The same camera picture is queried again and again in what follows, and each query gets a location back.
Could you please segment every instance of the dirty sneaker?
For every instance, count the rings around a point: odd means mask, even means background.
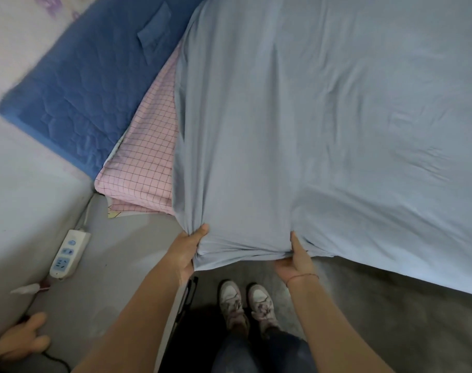
[[[270,327],[280,330],[269,292],[262,285],[253,284],[248,288],[247,296],[248,305],[252,309],[252,317],[258,320],[261,335],[264,336],[265,331]]]
[[[241,301],[241,292],[235,282],[226,280],[219,287],[219,307],[224,319],[226,327],[231,330],[236,325],[241,325],[248,335],[250,322],[246,318]]]

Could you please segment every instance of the hand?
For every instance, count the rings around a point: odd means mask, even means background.
[[[208,224],[203,224],[193,234],[181,232],[170,245],[162,260],[175,270],[179,278],[179,285],[183,285],[193,275],[194,268],[192,259],[200,240],[207,235]]]
[[[281,280],[287,283],[296,276],[315,275],[314,263],[312,263],[308,252],[302,247],[295,232],[291,232],[291,248],[293,257],[274,261],[274,269]]]

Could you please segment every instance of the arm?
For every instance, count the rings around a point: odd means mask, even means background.
[[[349,324],[326,293],[308,253],[291,234],[293,257],[275,262],[321,373],[393,373]]]
[[[149,272],[98,345],[74,373],[153,372],[165,323],[179,286],[193,273],[191,259],[208,233],[204,224],[182,232]]]

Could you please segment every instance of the folded bedding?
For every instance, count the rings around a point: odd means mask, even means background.
[[[472,0],[206,0],[173,208],[211,269],[339,255],[472,293]]]
[[[179,46],[146,92],[95,188],[112,198],[114,212],[172,211],[172,160],[177,137],[174,81]]]

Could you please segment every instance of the forearm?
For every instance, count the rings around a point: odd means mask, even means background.
[[[148,372],[155,366],[179,277],[160,261],[120,313],[115,324],[75,373]]]
[[[297,277],[288,287],[321,373],[393,373],[351,327],[317,277]]]

